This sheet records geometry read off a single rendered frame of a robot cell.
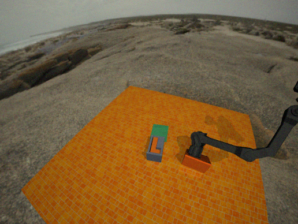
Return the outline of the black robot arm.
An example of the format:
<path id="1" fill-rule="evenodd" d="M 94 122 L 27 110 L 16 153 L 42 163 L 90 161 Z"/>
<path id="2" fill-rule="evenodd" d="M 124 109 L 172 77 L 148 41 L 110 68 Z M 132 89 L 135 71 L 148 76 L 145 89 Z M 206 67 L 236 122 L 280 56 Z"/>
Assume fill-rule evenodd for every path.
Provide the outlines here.
<path id="1" fill-rule="evenodd" d="M 207 136 L 207 133 L 202 131 L 193 132 L 191 134 L 192 145 L 189 148 L 189 155 L 196 158 L 201 157 L 203 147 L 208 144 L 210 146 L 231 152 L 239 158 L 247 162 L 253 162 L 255 159 L 264 158 L 268 156 L 275 156 L 278 149 L 283 144 L 284 140 L 290 133 L 291 129 L 298 123 L 298 105 L 293 105 L 284 111 L 281 125 L 276 131 L 274 137 L 271 139 L 267 147 L 263 148 L 247 148 L 235 146 L 232 144 L 224 143 Z"/>

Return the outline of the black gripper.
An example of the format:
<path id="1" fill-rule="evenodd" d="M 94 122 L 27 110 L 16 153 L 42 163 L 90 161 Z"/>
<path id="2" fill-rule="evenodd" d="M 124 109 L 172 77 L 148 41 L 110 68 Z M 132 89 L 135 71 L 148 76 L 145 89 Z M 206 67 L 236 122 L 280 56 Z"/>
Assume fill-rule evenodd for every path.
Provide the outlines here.
<path id="1" fill-rule="evenodd" d="M 294 90 L 294 92 L 298 93 L 298 81 L 297 81 L 296 85 L 294 86 L 293 90 Z"/>

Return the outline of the orange l-shaped part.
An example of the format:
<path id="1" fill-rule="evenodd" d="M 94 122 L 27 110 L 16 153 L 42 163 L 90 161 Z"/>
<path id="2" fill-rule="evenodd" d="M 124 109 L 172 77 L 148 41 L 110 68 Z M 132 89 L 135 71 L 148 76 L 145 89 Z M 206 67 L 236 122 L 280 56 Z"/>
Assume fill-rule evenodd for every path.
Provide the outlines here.
<path id="1" fill-rule="evenodd" d="M 154 153 L 160 154 L 160 151 L 161 150 L 157 150 L 157 142 L 158 142 L 158 138 L 154 137 L 153 138 L 153 141 L 152 141 L 152 146 L 151 146 L 150 152 L 154 152 Z"/>

